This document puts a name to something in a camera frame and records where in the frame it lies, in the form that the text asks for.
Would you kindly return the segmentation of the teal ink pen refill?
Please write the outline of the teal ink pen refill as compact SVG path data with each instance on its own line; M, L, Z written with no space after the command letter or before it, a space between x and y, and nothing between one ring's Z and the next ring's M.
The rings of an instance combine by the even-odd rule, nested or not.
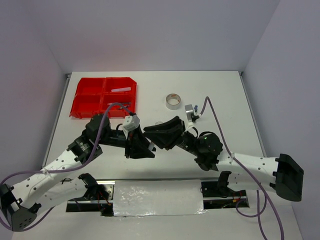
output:
M110 103L107 103L107 106L110 106L110 105L115 104L115 103L118 103L118 104L121 104L121 105L124 105L124 106L130 106L131 105L131 102L110 102Z

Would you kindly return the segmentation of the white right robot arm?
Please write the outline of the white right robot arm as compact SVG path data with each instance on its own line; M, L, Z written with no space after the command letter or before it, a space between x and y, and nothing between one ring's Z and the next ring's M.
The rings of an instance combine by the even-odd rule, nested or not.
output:
M195 156L202 170L218 172L217 190L223 196L263 187L287 201L302 200L304 170L288 154L258 157L231 152L214 132L194 136L178 116L143 131L158 148L168 151L179 147Z

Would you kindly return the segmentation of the pink highlighter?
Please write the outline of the pink highlighter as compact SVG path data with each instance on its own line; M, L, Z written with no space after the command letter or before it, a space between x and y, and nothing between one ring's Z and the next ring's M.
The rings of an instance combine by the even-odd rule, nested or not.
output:
M120 92L129 92L132 88L130 86L128 87L122 87L122 88L114 88L111 90L112 93L120 93Z

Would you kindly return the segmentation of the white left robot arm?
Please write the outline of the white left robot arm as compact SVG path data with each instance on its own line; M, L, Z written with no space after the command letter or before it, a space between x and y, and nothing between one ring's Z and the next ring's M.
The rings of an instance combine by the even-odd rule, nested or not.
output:
M155 147L142 133L140 120L134 113L125 117L122 129L112 129L109 118L93 116L81 135L54 161L41 170L30 171L24 181L0 184L1 223L12 232L24 232L36 226L41 213L71 199L107 200L108 190L89 173L67 181L71 173L84 168L102 153L102 145L124 149L129 159L154 158Z

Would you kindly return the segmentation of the orange-tipped clear highlighter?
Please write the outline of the orange-tipped clear highlighter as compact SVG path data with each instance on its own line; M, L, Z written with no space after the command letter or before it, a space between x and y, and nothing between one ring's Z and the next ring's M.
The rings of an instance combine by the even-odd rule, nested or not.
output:
M149 149L150 151L155 151L155 150L156 150L155 144L154 144L153 142L150 142L150 144L149 144L149 146L148 146L148 149Z

